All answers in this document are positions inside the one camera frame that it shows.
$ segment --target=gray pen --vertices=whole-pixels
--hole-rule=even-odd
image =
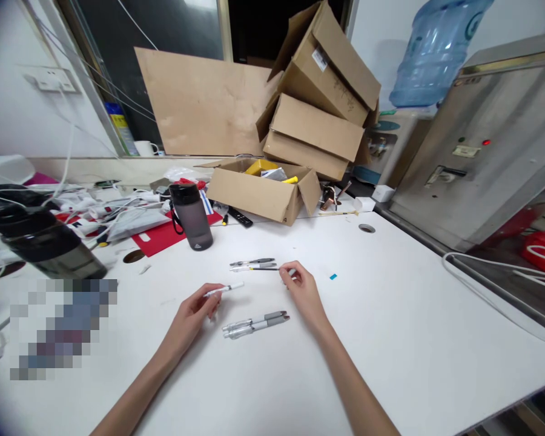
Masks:
[[[249,318],[249,319],[244,320],[244,321],[238,321],[238,322],[235,322],[235,323],[232,323],[232,324],[225,325],[224,327],[222,327],[222,331],[236,330],[236,329],[238,329],[240,327],[249,326],[249,325],[252,325],[252,324],[259,323],[259,322],[271,320],[273,318],[280,318],[280,317],[282,317],[284,315],[286,315],[286,311],[273,312],[273,313],[266,314],[266,315],[258,317],[258,318]]]
[[[247,325],[247,326],[244,326],[244,327],[240,327],[240,328],[232,330],[232,331],[227,331],[226,333],[224,333],[224,337],[225,338],[230,338],[230,339],[238,339],[239,337],[250,335],[250,334],[252,334],[253,332],[255,332],[257,330],[262,330],[262,329],[265,329],[267,327],[272,327],[272,326],[274,326],[276,324],[282,324],[283,322],[286,322],[289,319],[291,319],[291,317],[288,316],[288,315],[283,315],[281,317],[271,318],[271,319],[266,320],[266,321],[253,323],[253,324],[250,324],[250,325]]]

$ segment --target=wall socket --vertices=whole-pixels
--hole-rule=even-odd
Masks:
[[[31,67],[20,65],[22,74],[29,82],[34,82],[41,91],[79,93],[78,87],[72,80],[70,71],[64,68]]]

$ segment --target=desk hole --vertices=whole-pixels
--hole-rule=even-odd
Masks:
[[[4,268],[4,272],[2,272],[2,268],[0,268],[0,277],[9,276],[12,273],[15,273],[19,269],[21,269],[24,265],[26,265],[26,262],[13,262],[6,265],[6,268]]]
[[[359,228],[363,230],[365,233],[375,233],[375,229],[369,224],[360,224]]]
[[[138,260],[141,260],[144,257],[145,257],[145,254],[143,251],[135,250],[125,255],[125,257],[123,258],[123,263],[137,262]]]

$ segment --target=cup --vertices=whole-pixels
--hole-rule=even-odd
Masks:
[[[139,155],[143,157],[154,156],[159,151],[159,147],[150,141],[134,141],[134,144]]]

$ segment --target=red paper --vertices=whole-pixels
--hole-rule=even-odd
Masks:
[[[166,213],[166,216],[171,219],[170,212]],[[216,212],[214,212],[212,215],[206,215],[206,218],[208,218],[209,225],[222,220],[222,216],[218,215]],[[149,240],[141,239],[141,233],[134,235],[131,238],[147,257],[151,257],[154,254],[171,247],[175,243],[186,239],[185,233],[183,235],[178,235],[175,232],[174,226],[171,222],[161,224],[161,226],[154,227],[153,229],[146,230],[142,233],[145,233],[149,237]]]

